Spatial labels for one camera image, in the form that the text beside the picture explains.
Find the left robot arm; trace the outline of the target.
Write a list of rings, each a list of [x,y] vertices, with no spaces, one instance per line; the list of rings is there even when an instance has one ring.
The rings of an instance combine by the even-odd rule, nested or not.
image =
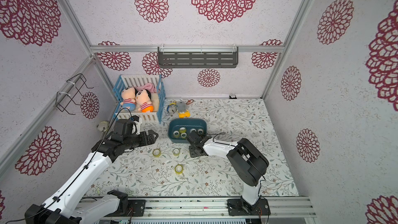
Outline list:
[[[98,141],[79,169],[43,204],[31,205],[24,218],[28,224],[93,224],[108,215],[132,214],[126,193],[111,190],[82,209],[77,205],[95,180],[122,154],[153,145],[159,135],[140,130],[138,117],[116,121],[114,129]]]

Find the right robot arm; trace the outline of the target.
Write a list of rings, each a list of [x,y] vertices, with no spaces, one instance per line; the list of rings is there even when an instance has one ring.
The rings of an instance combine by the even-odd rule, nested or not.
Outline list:
[[[260,180],[264,178],[269,161],[246,138],[238,142],[217,139],[217,135],[191,132],[187,136],[191,157],[217,156],[228,159],[232,168],[244,183],[241,200],[246,207],[254,207],[260,201]]]

